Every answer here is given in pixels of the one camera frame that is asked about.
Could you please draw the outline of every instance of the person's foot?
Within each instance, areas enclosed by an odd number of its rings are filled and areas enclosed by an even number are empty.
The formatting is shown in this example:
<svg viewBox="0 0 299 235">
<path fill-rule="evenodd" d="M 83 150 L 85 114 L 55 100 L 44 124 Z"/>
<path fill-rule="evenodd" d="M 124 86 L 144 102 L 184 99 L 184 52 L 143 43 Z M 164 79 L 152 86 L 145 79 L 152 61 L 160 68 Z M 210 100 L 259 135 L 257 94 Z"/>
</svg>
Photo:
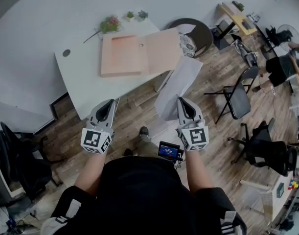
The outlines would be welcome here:
<svg viewBox="0 0 299 235">
<path fill-rule="evenodd" d="M 126 149 L 123 155 L 124 155 L 125 157 L 126 157 L 126 156 L 133 156 L 133 152 L 132 152 L 131 149 Z"/>
<path fill-rule="evenodd" d="M 149 136 L 149 131 L 148 131 L 148 128 L 146 126 L 143 126 L 140 128 L 139 130 L 139 135 L 146 135 L 146 136 Z"/>
<path fill-rule="evenodd" d="M 260 90 L 261 90 L 260 86 L 256 86 L 256 87 L 253 88 L 253 92 L 255 92 L 255 93 L 260 91 Z"/>
</svg>

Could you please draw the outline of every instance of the electric fan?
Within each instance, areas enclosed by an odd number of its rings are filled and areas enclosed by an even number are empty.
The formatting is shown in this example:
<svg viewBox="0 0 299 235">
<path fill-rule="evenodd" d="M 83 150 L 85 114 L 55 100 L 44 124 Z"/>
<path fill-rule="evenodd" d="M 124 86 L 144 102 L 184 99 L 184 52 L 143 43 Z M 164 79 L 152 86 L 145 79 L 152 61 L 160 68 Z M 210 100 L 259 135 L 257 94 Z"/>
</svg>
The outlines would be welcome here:
<svg viewBox="0 0 299 235">
<path fill-rule="evenodd" d="M 294 27 L 283 24 L 277 29 L 276 36 L 280 42 L 280 46 L 283 50 L 289 52 L 290 48 L 288 46 L 289 42 L 299 44 L 299 33 Z"/>
</svg>

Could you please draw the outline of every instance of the person's arm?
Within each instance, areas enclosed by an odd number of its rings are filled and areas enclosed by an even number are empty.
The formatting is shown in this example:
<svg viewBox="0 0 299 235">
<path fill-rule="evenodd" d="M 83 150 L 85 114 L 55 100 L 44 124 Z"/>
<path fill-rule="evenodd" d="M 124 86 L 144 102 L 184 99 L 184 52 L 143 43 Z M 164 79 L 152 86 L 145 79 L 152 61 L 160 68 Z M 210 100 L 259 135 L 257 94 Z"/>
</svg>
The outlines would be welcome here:
<svg viewBox="0 0 299 235">
<path fill-rule="evenodd" d="M 290 54 L 290 59 L 291 59 L 291 61 L 292 61 L 292 63 L 293 63 L 293 67 L 294 67 L 294 70 L 295 70 L 296 74 L 299 76 L 299 67 L 298 67 L 298 65 L 297 65 L 297 63 L 296 63 L 296 59 L 295 59 L 295 57 L 293 57 L 293 56 Z"/>
<path fill-rule="evenodd" d="M 299 48 L 299 44 L 295 44 L 295 43 L 293 43 L 293 42 L 289 42 L 289 43 L 288 43 L 288 46 L 289 46 L 289 48 L 291 48 L 291 49 Z"/>
<path fill-rule="evenodd" d="M 106 154 L 92 155 L 86 162 L 74 185 L 90 195 L 96 196 L 105 160 Z"/>
<path fill-rule="evenodd" d="M 198 151 L 185 152 L 189 190 L 196 193 L 200 189 L 213 188 L 213 182 Z"/>
</svg>

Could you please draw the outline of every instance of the black shorts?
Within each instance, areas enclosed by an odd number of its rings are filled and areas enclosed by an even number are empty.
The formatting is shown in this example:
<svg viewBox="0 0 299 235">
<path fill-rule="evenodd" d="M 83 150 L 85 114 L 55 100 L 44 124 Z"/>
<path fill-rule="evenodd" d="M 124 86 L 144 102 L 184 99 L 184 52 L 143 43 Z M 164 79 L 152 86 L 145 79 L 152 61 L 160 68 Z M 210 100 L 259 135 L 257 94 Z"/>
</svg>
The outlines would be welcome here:
<svg viewBox="0 0 299 235">
<path fill-rule="evenodd" d="M 266 70 L 271 73 L 269 79 L 274 87 L 284 83 L 287 79 L 278 57 L 267 60 Z"/>
</svg>

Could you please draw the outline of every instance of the baseboard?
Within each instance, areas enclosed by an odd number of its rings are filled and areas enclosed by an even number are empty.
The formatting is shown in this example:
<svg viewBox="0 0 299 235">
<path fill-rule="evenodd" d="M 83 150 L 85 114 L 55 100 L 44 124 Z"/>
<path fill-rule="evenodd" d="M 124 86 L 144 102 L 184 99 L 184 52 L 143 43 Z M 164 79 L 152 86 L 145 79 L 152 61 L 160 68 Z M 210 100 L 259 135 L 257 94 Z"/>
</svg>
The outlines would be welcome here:
<svg viewBox="0 0 299 235">
<path fill-rule="evenodd" d="M 55 105 L 60 102 L 62 99 L 64 99 L 66 96 L 68 96 L 69 93 L 65 93 L 63 94 L 61 97 L 59 97 L 57 100 L 55 100 L 54 102 L 52 102 L 49 107 L 51 110 L 51 113 L 53 115 L 53 119 L 51 121 L 49 121 L 47 124 L 45 124 L 44 126 L 42 126 L 38 131 L 36 131 L 34 134 L 37 135 L 39 133 L 41 133 L 42 131 L 44 131 L 46 128 L 48 128 L 49 126 L 51 126 L 53 123 L 55 123 L 56 121 L 58 121 L 58 115 L 55 109 Z"/>
</svg>

